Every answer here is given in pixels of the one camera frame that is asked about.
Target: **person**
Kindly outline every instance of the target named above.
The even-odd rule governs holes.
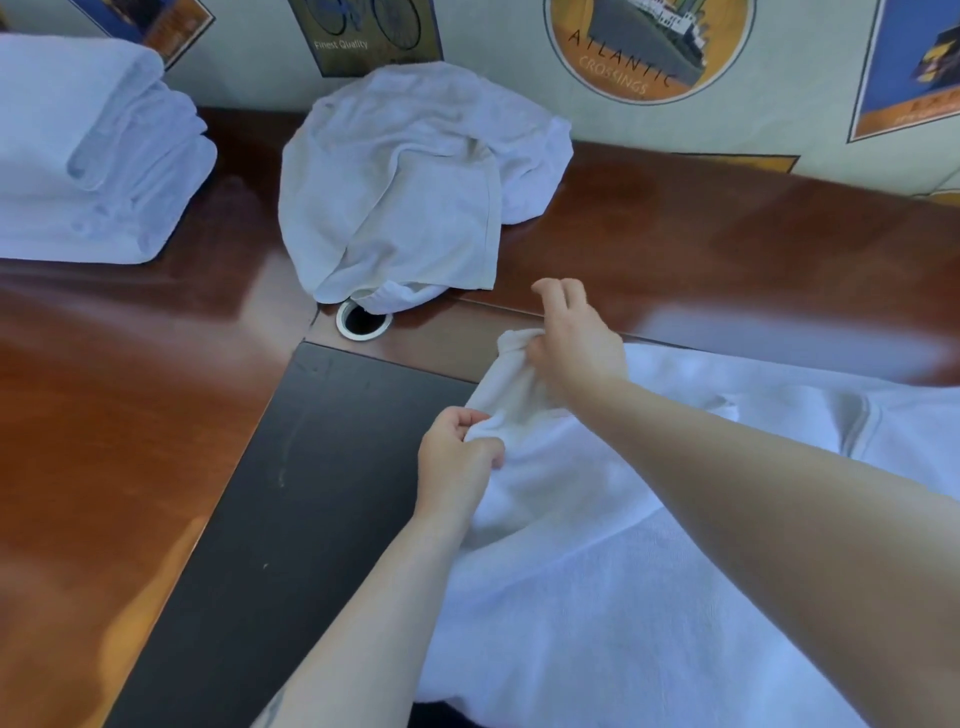
[[[960,504],[919,483],[655,395],[575,279],[544,279],[527,348],[697,546],[875,726],[960,725]],[[450,407],[420,446],[417,506],[254,724],[405,726],[447,577],[503,460]],[[691,450],[696,449],[696,456]]]

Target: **crumpled white cloth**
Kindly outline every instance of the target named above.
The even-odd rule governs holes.
[[[444,62],[321,98],[283,150],[279,221],[300,284],[370,313],[491,288],[500,225],[543,214],[570,124]]]
[[[636,473],[554,406],[508,332],[468,406],[494,472],[450,576],[418,700],[481,725],[863,723],[712,565]],[[627,346],[631,380],[958,496],[960,389]],[[690,445],[691,454],[695,444]]]
[[[125,40],[0,35],[0,257],[156,256],[216,160],[162,73]]]

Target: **bicycle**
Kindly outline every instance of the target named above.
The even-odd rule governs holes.
[[[401,51],[420,42],[420,14],[413,0],[306,0],[306,7],[325,31],[340,36],[349,23],[359,31],[370,12],[380,33]]]

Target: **wooden desk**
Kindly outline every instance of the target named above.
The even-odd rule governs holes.
[[[0,263],[6,725],[102,722],[315,311],[275,219],[302,116],[204,115],[220,162],[160,259]],[[466,295],[486,306],[449,296],[358,351],[476,379],[536,322],[511,313],[538,310],[529,284],[578,276],[633,335],[956,384],[959,231],[953,208],[581,144],[547,214],[504,230],[496,289]]]

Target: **hand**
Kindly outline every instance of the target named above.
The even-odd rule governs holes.
[[[460,541],[487,490],[491,468],[503,465],[502,440],[485,437],[464,442],[471,425],[489,418],[490,415],[475,409],[448,407],[420,443],[414,518],[446,530],[454,529]]]
[[[541,279],[533,284],[543,298],[545,334],[527,345],[527,360],[554,397],[577,414],[611,382],[627,379],[623,340],[587,303],[576,279]]]

